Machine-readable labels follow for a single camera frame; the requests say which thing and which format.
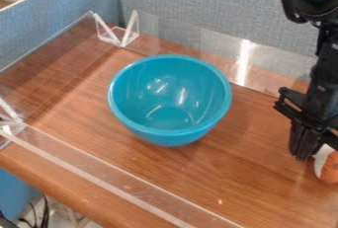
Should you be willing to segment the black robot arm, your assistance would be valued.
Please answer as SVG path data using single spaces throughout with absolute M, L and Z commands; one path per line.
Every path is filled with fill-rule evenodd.
M 289 119 L 288 151 L 297 160 L 327 145 L 338 151 L 338 0 L 281 0 L 284 16 L 318 29 L 307 90 L 279 88 L 275 110 Z

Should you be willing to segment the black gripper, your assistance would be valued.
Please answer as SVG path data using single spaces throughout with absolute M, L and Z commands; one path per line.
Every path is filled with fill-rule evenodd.
M 279 88 L 273 108 L 289 119 L 288 151 L 308 159 L 327 144 L 338 150 L 338 76 L 311 71 L 307 91 Z

